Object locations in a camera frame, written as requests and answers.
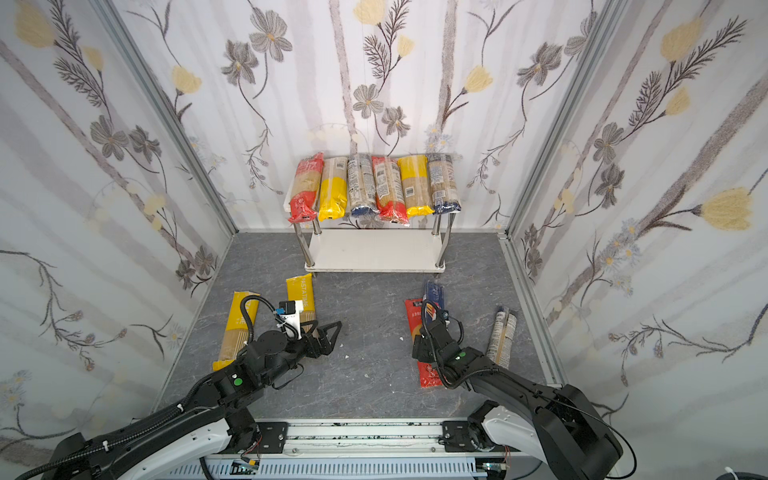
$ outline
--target robotic arm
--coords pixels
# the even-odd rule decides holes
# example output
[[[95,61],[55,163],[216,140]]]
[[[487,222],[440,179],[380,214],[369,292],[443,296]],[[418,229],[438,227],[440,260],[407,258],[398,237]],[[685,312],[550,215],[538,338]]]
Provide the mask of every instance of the robotic arm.
[[[483,416],[501,405],[533,425],[546,462],[560,480],[606,478],[623,449],[584,393],[571,385],[555,389],[533,383],[472,347],[462,348],[448,332],[448,312],[426,302],[424,307],[436,315],[429,321],[433,317],[422,314],[422,335],[415,338],[413,358],[436,364],[449,389],[466,383],[494,400],[490,408],[481,408]]]
[[[248,342],[230,365],[198,380],[185,397],[165,409],[88,441],[81,433],[62,440],[50,463],[17,480],[43,472],[48,472],[44,480],[155,478],[205,455],[247,449],[261,435],[247,406],[261,398],[266,387],[281,389],[295,379],[275,386],[289,370],[301,367],[303,372],[299,361],[304,357],[329,355],[342,326],[318,326],[313,320],[301,323],[306,330],[300,334],[286,321],[294,313],[293,302],[281,303],[283,310],[276,312],[263,298],[250,296],[243,299],[241,310],[248,300],[265,302],[282,331],[268,330]],[[253,324],[247,312],[244,317],[252,339]]]

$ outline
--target yellow flower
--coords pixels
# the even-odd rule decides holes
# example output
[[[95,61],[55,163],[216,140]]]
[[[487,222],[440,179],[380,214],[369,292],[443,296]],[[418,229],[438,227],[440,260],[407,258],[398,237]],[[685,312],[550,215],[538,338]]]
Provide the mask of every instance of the yellow flower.
[[[45,14],[29,2],[19,2],[16,12],[16,36],[27,45],[51,47],[56,39]]]
[[[200,90],[200,84],[203,83],[202,79],[195,77],[194,74],[180,65],[174,67],[170,78],[174,81],[176,89],[183,94],[193,94]]]
[[[668,61],[681,60],[694,46],[701,32],[701,18],[683,23],[661,39],[661,54]]]
[[[565,213],[574,213],[574,195],[567,188],[563,190],[563,193],[560,194],[560,197],[554,201],[555,210],[560,210],[560,207],[563,206],[565,206]]]
[[[469,93],[476,93],[485,90],[492,82],[493,78],[491,78],[488,70],[478,65],[469,72],[467,81],[464,83],[464,89]]]
[[[690,97],[688,96],[688,89],[682,87],[672,96],[670,102],[667,104],[667,115],[681,114],[690,106]]]
[[[718,230],[746,230],[752,225],[747,220],[752,215],[750,205],[750,193],[746,188],[739,187],[718,193],[694,213]]]
[[[397,54],[401,57],[405,57],[413,51],[413,45],[415,45],[413,40],[405,35],[400,35],[397,39]]]
[[[384,0],[360,0],[352,10],[360,23],[378,25],[384,19]]]
[[[93,68],[99,71],[104,70],[104,58],[101,57],[101,50],[93,47],[83,47],[83,53],[85,53],[88,63],[90,63]]]
[[[165,207],[165,196],[163,194],[150,195],[144,203],[144,213],[151,215],[163,207]]]

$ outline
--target black cable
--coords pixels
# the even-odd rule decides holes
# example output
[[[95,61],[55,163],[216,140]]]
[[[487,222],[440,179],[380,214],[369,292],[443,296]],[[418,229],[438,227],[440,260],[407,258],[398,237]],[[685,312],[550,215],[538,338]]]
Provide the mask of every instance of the black cable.
[[[256,320],[256,319],[251,319],[250,318],[250,315],[248,314],[248,310],[246,310],[246,308],[245,308],[245,304],[250,302],[251,300],[256,300],[257,302],[261,302],[264,305],[266,305],[267,308],[269,308],[270,311],[272,313],[274,313],[275,318],[278,321],[280,320],[278,315],[275,313],[275,307],[272,305],[272,303],[270,303],[269,300],[267,300],[263,296],[257,295],[255,293],[253,293],[253,294],[248,295],[245,298],[243,298],[240,301],[240,313],[243,314],[243,320],[245,320],[246,327],[248,328],[248,343],[253,342],[253,324],[254,324],[254,321]]]
[[[210,470],[208,469],[208,464],[205,462],[205,457],[200,457],[200,468],[203,470],[203,475],[205,475],[205,480],[216,480],[214,476],[210,474]]]
[[[536,465],[536,468],[534,468],[534,469],[533,469],[533,470],[531,470],[530,472],[526,473],[525,475],[522,475],[522,476],[519,476],[519,477],[514,477],[512,480],[521,480],[521,478],[530,477],[531,475],[533,475],[534,473],[536,473],[536,471],[538,470],[538,468],[539,468],[539,467],[541,467],[541,464],[542,464],[542,463],[543,463],[543,462],[542,462],[541,460],[539,460],[539,461],[538,461],[538,465]]]
[[[168,411],[166,415],[161,417],[160,420],[157,420],[155,423],[149,425],[148,427],[132,433],[130,435],[126,435],[125,437],[121,439],[117,439],[113,442],[109,442],[106,446],[108,449],[112,449],[118,445],[123,445],[124,443],[129,443],[135,439],[139,439],[140,437],[160,428],[161,426],[168,423],[170,420],[175,419],[177,416],[179,416],[182,413],[182,409],[187,408],[187,405],[189,404],[190,400],[192,400],[192,397],[194,396],[195,392],[200,388],[200,386],[203,385],[211,376],[213,373],[209,373],[208,375],[204,376],[203,378],[197,380],[195,384],[192,386],[190,391],[183,397],[178,405],[181,405],[181,409],[173,408]],[[58,468],[62,465],[67,465],[68,463],[76,462],[77,460],[81,460],[83,458],[90,457],[94,453],[101,452],[104,450],[104,445],[95,445],[90,447],[89,449],[84,449],[80,452],[71,453],[70,455],[67,455],[65,457],[62,457],[58,460],[55,460],[53,462],[46,463],[45,465],[40,465],[37,468],[33,468],[32,470],[29,470],[28,472],[22,473],[18,477],[16,477],[16,480],[29,480],[32,477],[36,477],[37,475],[40,475],[41,473],[46,473],[49,470],[53,470],[54,468]]]
[[[723,473],[721,476],[717,477],[717,480],[733,480],[734,474],[739,480],[768,480],[768,477],[749,472]]]

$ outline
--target red pasta package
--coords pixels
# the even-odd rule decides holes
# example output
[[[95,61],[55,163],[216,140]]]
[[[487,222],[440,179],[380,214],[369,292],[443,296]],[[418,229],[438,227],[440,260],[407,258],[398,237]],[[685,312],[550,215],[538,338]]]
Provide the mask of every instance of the red pasta package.
[[[376,178],[376,205],[379,218],[385,221],[408,225],[406,202],[402,197],[400,167],[390,157],[371,157],[373,175]]]
[[[323,152],[299,162],[290,192],[290,223],[308,222],[317,218],[315,202],[322,175]]]
[[[421,335],[422,331],[422,299],[406,300],[406,312],[408,313],[408,325],[411,327],[411,343],[413,343],[416,336]],[[419,382],[422,388],[442,385],[437,370],[428,363],[417,363],[419,364]]]

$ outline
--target yellow pasta package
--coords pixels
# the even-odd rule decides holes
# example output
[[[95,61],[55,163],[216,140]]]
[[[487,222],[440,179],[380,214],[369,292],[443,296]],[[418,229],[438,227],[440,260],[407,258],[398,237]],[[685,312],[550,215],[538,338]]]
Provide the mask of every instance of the yellow pasta package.
[[[323,165],[318,220],[341,218],[346,213],[347,157],[329,158]]]
[[[408,218],[435,213],[429,194],[426,155],[409,155],[397,160],[402,178],[402,192],[406,199]]]
[[[288,300],[301,300],[304,302],[304,311],[299,314],[299,321],[301,323],[311,322],[317,318],[315,314],[315,293],[312,288],[312,274],[295,276],[293,278],[286,279],[286,288],[288,289]],[[305,332],[308,332],[310,328],[308,326],[302,327]]]
[[[240,349],[245,346],[245,341],[248,339],[248,325],[246,325],[240,311],[240,302],[248,295],[253,295],[253,292],[235,292],[232,295],[230,316],[227,319],[227,327],[224,329],[224,340],[221,342],[219,359],[214,362],[214,372],[232,363]],[[251,300],[245,304],[245,310],[252,322],[256,321],[258,309],[259,303],[256,300]]]

